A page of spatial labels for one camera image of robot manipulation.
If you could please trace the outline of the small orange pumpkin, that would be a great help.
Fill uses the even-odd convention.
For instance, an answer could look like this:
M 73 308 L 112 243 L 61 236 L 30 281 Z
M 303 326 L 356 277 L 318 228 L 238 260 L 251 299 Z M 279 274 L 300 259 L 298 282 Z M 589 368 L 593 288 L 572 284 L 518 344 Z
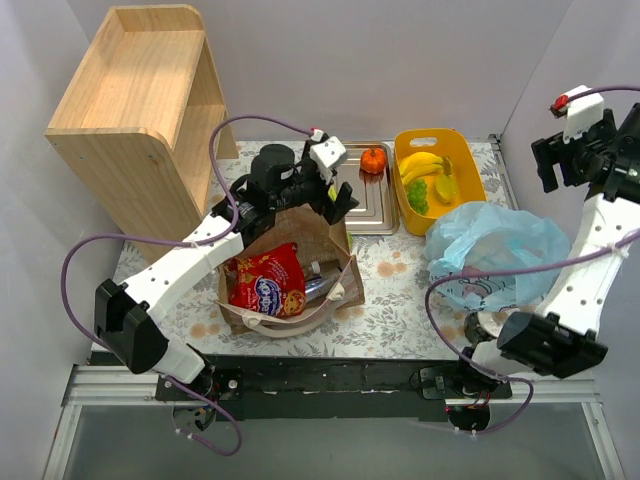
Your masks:
M 360 157 L 360 169 L 368 174 L 378 175 L 387 166 L 387 154 L 382 147 L 366 149 Z

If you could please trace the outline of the blue cartoon plastic bag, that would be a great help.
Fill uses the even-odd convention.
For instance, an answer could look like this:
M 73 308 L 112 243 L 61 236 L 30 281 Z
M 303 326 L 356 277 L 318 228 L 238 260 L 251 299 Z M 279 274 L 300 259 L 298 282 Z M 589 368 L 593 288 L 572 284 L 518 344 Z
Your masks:
M 437 288 L 456 309 L 500 311 L 531 304 L 551 288 L 554 271 L 497 276 L 568 257 L 565 233 L 549 218 L 488 202 L 462 204 L 426 232 L 424 256 L 431 282 L 461 274 Z

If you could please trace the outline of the green vegetables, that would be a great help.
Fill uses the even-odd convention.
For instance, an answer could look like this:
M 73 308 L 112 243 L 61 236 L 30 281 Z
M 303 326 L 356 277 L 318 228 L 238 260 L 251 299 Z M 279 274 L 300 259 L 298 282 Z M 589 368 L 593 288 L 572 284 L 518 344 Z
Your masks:
M 406 186 L 406 195 L 411 209 L 422 216 L 429 210 L 427 202 L 427 184 L 424 179 L 418 178 Z

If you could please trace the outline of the yellow bananas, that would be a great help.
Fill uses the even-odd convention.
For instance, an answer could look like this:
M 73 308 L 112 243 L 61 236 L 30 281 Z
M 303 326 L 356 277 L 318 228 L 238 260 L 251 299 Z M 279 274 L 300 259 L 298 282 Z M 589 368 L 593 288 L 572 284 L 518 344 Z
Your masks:
M 443 168 L 443 158 L 429 152 L 416 152 L 400 161 L 399 172 L 403 186 L 414 180 L 437 173 Z

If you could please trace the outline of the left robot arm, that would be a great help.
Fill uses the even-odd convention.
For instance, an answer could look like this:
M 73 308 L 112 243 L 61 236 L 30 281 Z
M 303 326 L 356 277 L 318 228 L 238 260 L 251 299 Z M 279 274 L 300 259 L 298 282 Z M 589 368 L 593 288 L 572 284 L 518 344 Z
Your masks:
M 206 276 L 220 277 L 226 318 L 272 338 L 306 333 L 362 304 L 344 225 L 357 202 L 345 183 L 330 194 L 346 157 L 332 136 L 308 140 L 301 153 L 262 147 L 249 173 L 175 248 L 122 282 L 98 286 L 97 340 L 131 372 L 168 376 L 200 400 L 212 390 L 213 366 L 196 348 L 167 338 L 159 322 Z

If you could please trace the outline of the brown paper tote bag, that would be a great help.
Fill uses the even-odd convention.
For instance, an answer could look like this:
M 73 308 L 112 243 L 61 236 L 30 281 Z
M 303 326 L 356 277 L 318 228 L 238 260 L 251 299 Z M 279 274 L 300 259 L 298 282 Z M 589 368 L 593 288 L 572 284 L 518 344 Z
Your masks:
M 310 304 L 296 316 L 277 318 L 229 303 L 235 274 L 228 270 L 229 262 L 270 251 L 284 243 L 297 244 L 297 258 L 302 269 L 313 261 L 338 260 L 342 275 L 328 294 Z M 305 334 L 328 321 L 339 310 L 365 303 L 365 291 L 356 256 L 351 253 L 344 221 L 330 226 L 307 206 L 276 215 L 275 226 L 240 254 L 218 268 L 217 304 L 225 322 L 235 335 L 254 332 L 269 338 L 287 338 Z

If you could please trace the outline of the yellow star fruit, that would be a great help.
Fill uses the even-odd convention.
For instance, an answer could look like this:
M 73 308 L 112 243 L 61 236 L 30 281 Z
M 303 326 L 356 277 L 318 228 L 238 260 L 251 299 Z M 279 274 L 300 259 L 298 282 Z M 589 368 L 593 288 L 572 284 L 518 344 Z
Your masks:
M 439 174 L 434 181 L 438 200 L 443 204 L 451 204 L 457 195 L 457 182 L 452 175 Z

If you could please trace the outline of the red cookie snack packet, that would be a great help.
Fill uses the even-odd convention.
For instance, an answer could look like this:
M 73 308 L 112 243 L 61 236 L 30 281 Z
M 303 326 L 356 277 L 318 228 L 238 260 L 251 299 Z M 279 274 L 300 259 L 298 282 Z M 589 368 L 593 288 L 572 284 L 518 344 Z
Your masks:
M 289 242 L 256 256 L 232 259 L 228 270 L 235 279 L 229 303 L 277 318 L 301 314 L 306 307 L 305 274 L 297 249 Z

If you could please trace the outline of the white green leek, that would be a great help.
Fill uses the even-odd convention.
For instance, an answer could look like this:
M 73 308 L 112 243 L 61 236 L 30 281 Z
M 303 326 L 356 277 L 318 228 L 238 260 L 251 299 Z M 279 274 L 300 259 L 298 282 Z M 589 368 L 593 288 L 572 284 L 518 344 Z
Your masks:
M 331 185 L 329 187 L 328 196 L 332 201 L 335 201 L 337 199 L 337 190 L 334 185 Z M 347 233 L 347 240 L 348 240 L 349 248 L 352 248 L 353 237 L 350 232 Z

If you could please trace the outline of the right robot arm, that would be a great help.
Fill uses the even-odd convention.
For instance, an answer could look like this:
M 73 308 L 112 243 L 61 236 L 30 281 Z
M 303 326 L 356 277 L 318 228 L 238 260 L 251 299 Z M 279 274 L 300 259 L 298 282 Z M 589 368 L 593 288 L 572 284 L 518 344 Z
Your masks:
M 599 107 L 595 118 L 574 107 L 556 109 L 578 129 L 532 143 L 545 192 L 560 184 L 588 185 L 570 265 L 532 312 L 514 311 L 497 338 L 485 337 L 466 349 L 452 373 L 464 397 L 492 392 L 501 378 L 531 371 L 564 379 L 599 365 L 608 349 L 598 339 L 606 296 L 639 237 L 639 107 L 622 123 Z

